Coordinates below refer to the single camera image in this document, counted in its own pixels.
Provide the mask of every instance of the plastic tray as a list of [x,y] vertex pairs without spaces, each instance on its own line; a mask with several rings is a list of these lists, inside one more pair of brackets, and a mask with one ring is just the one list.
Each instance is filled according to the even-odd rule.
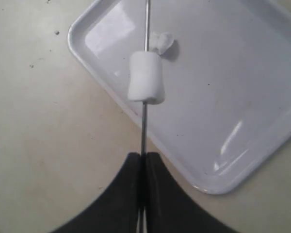
[[[129,57],[144,44],[145,1],[96,0],[71,26],[72,53],[141,124],[127,100]],[[291,15],[266,0],[153,0],[166,100],[148,135],[199,190],[237,186],[291,136]]]

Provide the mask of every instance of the table surface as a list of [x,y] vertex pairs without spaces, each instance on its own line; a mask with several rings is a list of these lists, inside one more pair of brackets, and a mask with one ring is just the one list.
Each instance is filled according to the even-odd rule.
[[[45,233],[107,187],[140,129],[67,48],[92,0],[0,1],[0,233]],[[291,10],[291,0],[280,0]],[[156,151],[148,141],[148,149]],[[291,233],[291,140],[240,187],[185,191],[242,233]]]

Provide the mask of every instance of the small marshmallow piece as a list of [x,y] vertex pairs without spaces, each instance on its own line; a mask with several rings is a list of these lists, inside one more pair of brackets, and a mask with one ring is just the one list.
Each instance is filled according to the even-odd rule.
[[174,43],[174,37],[171,33],[151,33],[150,51],[163,55]]
[[161,57],[154,52],[138,51],[130,58],[128,99],[159,104],[165,99]]

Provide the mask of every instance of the beige countertop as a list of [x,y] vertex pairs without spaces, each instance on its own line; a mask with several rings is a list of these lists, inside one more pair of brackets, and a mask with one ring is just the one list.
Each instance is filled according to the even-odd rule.
[[[280,1],[291,10],[291,0]],[[0,1],[0,233],[62,225],[103,192],[129,151],[139,151],[140,129],[67,48],[69,26],[91,2]],[[198,192],[166,163],[227,225],[291,233],[291,140],[223,196]]]

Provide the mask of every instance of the white tray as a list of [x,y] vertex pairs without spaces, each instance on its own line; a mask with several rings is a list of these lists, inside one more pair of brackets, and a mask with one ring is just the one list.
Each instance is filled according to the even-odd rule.
[[[69,47],[140,125],[129,57],[144,44],[144,0],[96,0]],[[151,30],[177,42],[163,60],[166,101],[148,135],[199,190],[237,186],[291,136],[291,15],[263,0],[152,0]]]

